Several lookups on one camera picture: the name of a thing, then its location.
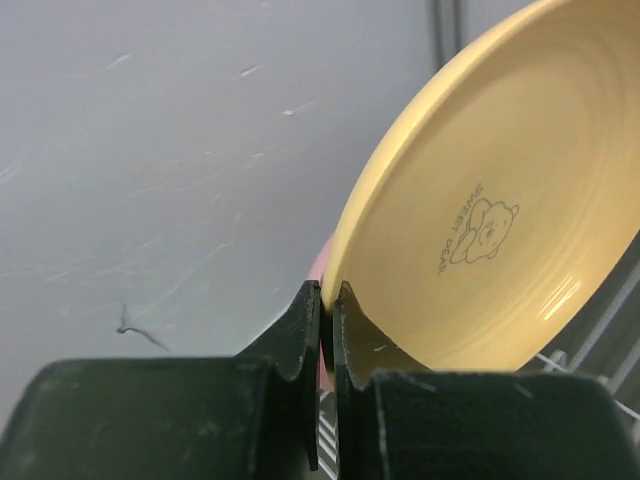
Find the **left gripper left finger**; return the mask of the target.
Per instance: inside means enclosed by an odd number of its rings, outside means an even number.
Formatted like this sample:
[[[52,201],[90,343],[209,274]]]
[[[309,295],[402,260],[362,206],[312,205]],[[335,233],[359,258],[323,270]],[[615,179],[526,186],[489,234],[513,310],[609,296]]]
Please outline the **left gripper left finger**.
[[[315,281],[232,357],[74,359],[29,383],[5,479],[305,479],[319,465]]]

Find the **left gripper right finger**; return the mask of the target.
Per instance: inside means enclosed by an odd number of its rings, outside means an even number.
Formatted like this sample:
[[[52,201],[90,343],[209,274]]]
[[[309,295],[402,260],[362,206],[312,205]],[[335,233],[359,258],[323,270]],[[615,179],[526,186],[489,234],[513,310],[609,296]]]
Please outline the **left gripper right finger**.
[[[567,374],[425,370],[343,284],[332,308],[343,479],[635,479],[614,400]]]

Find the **yellow plate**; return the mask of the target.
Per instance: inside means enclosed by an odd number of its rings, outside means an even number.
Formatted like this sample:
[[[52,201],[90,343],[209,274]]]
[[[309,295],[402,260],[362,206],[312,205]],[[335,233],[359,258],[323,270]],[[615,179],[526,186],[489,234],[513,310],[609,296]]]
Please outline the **yellow plate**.
[[[433,370],[514,371],[639,229],[639,5],[537,1],[465,47],[363,169],[321,288]]]

